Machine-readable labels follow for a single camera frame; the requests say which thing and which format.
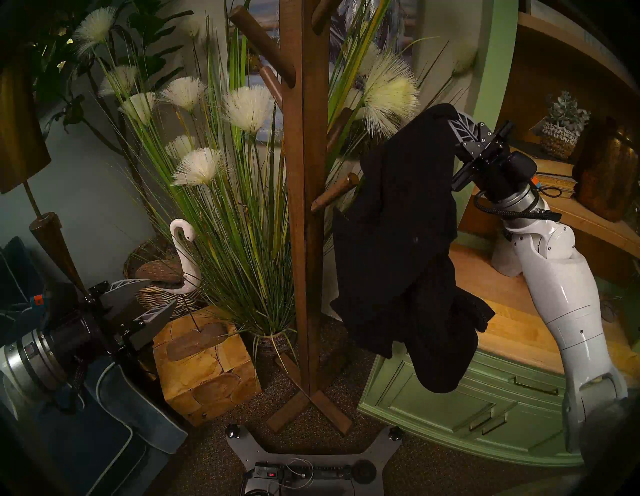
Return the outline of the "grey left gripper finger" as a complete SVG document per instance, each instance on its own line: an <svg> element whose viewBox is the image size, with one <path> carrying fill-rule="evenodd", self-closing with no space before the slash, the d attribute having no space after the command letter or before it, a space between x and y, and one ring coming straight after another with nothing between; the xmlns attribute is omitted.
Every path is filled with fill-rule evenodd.
<svg viewBox="0 0 640 496"><path fill-rule="evenodd" d="M128 350L139 351L151 343L172 319L176 305L177 299L172 299L121 325L120 335L124 346Z"/></svg>
<svg viewBox="0 0 640 496"><path fill-rule="evenodd" d="M90 287L89 295L99 302L104 313L120 313L151 282L149 278L123 279L113 283L105 280Z"/></svg>

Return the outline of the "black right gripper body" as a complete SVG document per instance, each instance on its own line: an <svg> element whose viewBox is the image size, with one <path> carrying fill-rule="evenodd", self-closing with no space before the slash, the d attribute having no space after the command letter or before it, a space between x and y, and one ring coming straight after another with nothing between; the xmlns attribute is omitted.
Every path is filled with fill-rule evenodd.
<svg viewBox="0 0 640 496"><path fill-rule="evenodd" d="M516 171L507 143L514 123L507 120L496 131L482 121L479 125L481 145L456 145L455 155L461 168L452 177L451 190L457 193L474 183L492 203L515 201L526 194L526 179Z"/></svg>

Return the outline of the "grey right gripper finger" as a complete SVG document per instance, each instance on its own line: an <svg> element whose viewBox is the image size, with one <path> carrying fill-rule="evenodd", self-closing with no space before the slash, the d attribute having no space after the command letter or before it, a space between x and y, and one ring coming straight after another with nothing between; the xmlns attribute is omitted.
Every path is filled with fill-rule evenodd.
<svg viewBox="0 0 640 496"><path fill-rule="evenodd" d="M448 124L460 145L465 143L481 145L481 126L468 114L457 111L456 116L448 120Z"/></svg>

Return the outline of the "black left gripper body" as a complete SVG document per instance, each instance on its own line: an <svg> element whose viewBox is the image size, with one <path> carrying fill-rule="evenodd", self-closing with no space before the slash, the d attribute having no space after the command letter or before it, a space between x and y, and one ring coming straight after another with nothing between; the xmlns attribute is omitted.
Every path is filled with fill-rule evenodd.
<svg viewBox="0 0 640 496"><path fill-rule="evenodd" d="M122 337L117 337L120 313L104 313L78 301L52 301L47 308L47 345L51 358L62 369L81 362L93 363L104 355L126 355Z"/></svg>

